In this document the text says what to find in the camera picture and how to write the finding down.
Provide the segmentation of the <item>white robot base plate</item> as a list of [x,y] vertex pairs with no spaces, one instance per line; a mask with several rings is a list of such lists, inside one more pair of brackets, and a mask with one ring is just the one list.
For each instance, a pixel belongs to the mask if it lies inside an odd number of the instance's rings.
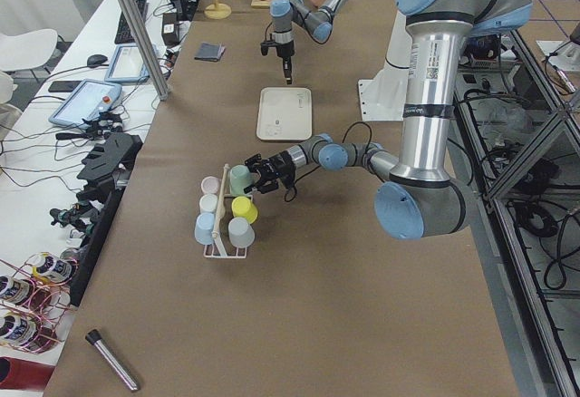
[[359,105],[363,121],[401,121],[406,82],[389,79],[358,81]]

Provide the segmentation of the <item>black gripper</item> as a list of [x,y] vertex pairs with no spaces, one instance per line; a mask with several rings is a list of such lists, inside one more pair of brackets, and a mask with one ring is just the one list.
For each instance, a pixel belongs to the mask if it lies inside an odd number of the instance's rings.
[[279,188],[281,182],[286,189],[295,185],[295,164],[288,151],[282,151],[276,155],[263,159],[257,153],[244,161],[251,173],[256,173],[259,178],[244,188],[245,194],[259,192],[261,194],[272,192]]
[[287,84],[293,83],[292,57],[295,54],[293,30],[272,32],[268,40],[260,44],[261,54],[266,56],[270,48],[274,48],[276,55],[282,58],[283,74]]

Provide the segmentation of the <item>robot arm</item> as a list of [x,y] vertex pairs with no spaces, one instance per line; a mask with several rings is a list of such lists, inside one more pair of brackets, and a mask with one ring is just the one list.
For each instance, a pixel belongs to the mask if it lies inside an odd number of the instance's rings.
[[310,9],[304,0],[273,0],[269,13],[272,33],[260,44],[261,54],[267,55],[274,48],[282,59],[285,82],[293,82],[292,57],[295,54],[293,24],[303,28],[310,38],[324,44],[330,38],[336,13],[348,0],[325,0],[317,10]]
[[532,0],[396,0],[396,5],[411,38],[399,154],[320,134],[268,159],[248,159],[256,175],[249,191],[292,189],[296,172],[309,164],[328,170],[360,166],[382,181],[374,211],[392,237],[446,235],[468,224],[474,200],[444,168],[459,58],[469,38],[524,25]]

